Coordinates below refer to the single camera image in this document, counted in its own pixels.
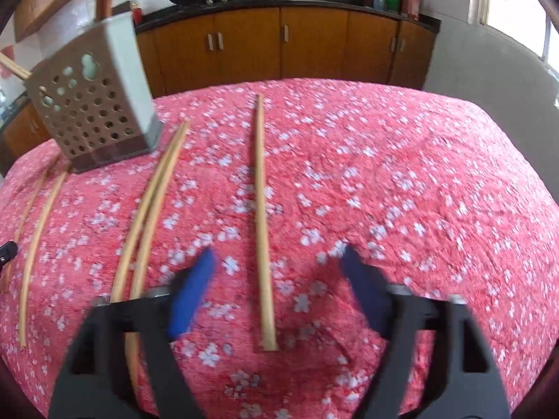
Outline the lower wooden kitchen cabinets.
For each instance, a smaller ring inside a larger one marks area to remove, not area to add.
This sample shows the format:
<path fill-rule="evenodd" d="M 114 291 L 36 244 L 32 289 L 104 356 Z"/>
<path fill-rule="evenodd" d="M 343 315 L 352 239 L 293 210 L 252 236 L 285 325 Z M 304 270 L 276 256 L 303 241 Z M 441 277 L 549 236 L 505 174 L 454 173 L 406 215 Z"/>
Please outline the lower wooden kitchen cabinets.
<path fill-rule="evenodd" d="M 37 127 L 75 171 L 151 152 L 162 132 L 156 96 L 287 78 L 357 80 L 420 89 L 437 28 L 367 9 L 210 8 L 137 32 L 130 13 L 101 20 L 31 70 Z"/>

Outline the green perforated utensil holder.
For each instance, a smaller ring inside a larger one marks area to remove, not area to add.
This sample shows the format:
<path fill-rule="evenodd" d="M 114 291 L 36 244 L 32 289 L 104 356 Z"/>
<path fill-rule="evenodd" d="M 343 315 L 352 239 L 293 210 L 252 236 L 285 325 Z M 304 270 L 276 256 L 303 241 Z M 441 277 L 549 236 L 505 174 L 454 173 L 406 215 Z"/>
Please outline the green perforated utensil holder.
<path fill-rule="evenodd" d="M 24 85 L 77 173 L 146 154 L 157 146 L 163 124 L 129 13 L 91 25 L 37 64 Z"/>

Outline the red floral tablecloth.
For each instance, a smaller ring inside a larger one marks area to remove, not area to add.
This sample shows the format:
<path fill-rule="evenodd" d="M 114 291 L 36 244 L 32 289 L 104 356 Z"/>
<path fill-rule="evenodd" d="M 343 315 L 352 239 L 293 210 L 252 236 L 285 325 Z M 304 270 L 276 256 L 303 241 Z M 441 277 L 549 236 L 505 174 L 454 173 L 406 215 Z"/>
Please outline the red floral tablecloth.
<path fill-rule="evenodd" d="M 263 96 L 278 350 L 262 346 L 254 187 Z M 558 337 L 558 207 L 475 104 L 334 80 L 243 83 L 155 102 L 167 145 L 190 122 L 146 275 L 207 246 L 216 271 L 173 354 L 210 418 L 348 418 L 378 366 L 337 261 L 347 245 L 396 284 L 464 297 L 512 406 Z"/>

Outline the red bottle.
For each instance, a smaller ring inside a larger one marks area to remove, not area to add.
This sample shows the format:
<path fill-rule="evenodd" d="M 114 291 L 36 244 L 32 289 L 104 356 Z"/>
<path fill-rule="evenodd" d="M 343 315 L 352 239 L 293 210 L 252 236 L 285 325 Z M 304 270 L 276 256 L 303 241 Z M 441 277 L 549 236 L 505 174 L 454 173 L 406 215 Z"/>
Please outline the red bottle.
<path fill-rule="evenodd" d="M 143 19 L 143 11 L 140 5 L 137 4 L 137 2 L 131 3 L 131 12 L 133 17 L 133 23 L 135 25 L 140 25 Z"/>

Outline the black countertop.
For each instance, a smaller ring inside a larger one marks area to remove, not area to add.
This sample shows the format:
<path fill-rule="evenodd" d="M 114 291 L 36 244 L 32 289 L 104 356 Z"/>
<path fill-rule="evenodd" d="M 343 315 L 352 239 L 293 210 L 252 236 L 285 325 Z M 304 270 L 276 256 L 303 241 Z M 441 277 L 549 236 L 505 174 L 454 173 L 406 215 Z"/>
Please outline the black countertop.
<path fill-rule="evenodd" d="M 137 43 L 154 97 L 289 78 L 423 89 L 441 22 L 356 0 L 209 0 L 146 15 Z"/>

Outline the right window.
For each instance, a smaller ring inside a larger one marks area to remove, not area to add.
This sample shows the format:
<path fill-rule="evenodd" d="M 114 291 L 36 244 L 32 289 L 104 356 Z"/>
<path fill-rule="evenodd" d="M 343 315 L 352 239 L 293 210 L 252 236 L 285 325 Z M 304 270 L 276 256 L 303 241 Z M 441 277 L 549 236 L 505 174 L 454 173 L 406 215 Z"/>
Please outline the right window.
<path fill-rule="evenodd" d="M 538 0 L 470 0 L 468 22 L 480 23 L 523 45 L 558 75 L 558 30 Z"/>

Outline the red box carton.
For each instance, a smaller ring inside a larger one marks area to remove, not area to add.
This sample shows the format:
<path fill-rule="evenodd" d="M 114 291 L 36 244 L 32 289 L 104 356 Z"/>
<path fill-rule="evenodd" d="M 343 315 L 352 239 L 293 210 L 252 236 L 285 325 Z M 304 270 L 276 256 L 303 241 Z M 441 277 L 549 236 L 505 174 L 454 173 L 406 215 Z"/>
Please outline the red box carton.
<path fill-rule="evenodd" d="M 402 0 L 402 14 L 408 19 L 418 21 L 420 18 L 421 0 Z"/>

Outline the red plastic bag on wall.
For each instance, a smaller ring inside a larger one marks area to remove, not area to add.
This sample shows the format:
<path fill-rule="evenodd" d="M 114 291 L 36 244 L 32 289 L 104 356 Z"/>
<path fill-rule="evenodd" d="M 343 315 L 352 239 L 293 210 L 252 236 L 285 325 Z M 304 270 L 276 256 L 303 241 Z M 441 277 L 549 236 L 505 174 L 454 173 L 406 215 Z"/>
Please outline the red plastic bag on wall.
<path fill-rule="evenodd" d="M 1 53 L 7 57 L 12 63 L 14 62 L 14 46 L 12 44 L 6 45 L 1 48 Z M 0 65 L 1 78 L 6 80 L 12 76 L 12 71 L 4 64 Z"/>

